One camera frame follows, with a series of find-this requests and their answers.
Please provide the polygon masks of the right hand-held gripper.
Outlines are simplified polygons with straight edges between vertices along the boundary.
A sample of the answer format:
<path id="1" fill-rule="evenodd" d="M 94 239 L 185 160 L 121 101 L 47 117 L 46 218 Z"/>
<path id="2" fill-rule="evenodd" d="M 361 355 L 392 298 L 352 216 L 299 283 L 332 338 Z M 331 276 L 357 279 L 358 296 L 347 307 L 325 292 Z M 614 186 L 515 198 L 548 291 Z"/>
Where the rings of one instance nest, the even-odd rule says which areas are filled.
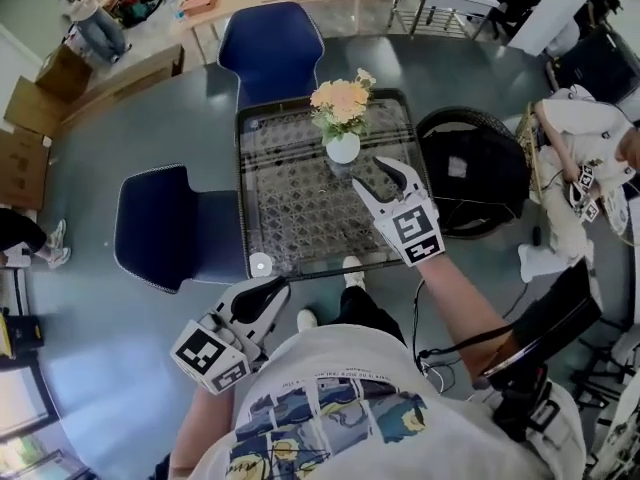
<path id="1" fill-rule="evenodd" d="M 416 266 L 443 254 L 445 246 L 438 211 L 418 172 L 390 157 L 375 156 L 374 163 L 397 186 L 395 196 L 379 196 L 358 177 L 352 178 L 352 186 L 387 244 L 407 266 Z"/>

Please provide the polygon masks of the person's left hand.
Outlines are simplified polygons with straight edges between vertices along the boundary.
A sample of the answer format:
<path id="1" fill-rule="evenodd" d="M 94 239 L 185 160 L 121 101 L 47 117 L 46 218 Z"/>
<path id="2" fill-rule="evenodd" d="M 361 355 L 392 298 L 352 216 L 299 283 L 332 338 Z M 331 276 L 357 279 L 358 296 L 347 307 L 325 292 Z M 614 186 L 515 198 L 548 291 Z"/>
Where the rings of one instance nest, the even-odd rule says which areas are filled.
<path id="1" fill-rule="evenodd" d="M 235 333 L 227 326 L 227 324 L 216 314 L 206 313 L 199 323 L 216 335 L 221 341 L 225 342 L 230 347 L 233 347 L 239 351 L 243 350 L 243 345 L 235 335 Z"/>

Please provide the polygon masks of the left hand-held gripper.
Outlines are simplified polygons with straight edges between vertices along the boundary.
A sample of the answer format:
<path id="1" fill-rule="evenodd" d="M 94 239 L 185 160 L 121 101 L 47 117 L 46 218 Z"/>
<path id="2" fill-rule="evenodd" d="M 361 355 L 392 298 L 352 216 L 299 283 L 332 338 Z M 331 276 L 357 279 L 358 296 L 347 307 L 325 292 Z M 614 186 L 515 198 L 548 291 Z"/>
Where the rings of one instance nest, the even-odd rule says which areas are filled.
<path id="1" fill-rule="evenodd" d="M 246 280 L 226 289 L 206 313 L 216 313 L 243 345 L 239 351 L 191 320 L 174 343 L 170 356 L 177 366 L 212 394 L 220 394 L 266 362 L 265 338 L 273 332 L 290 298 L 281 276 Z"/>

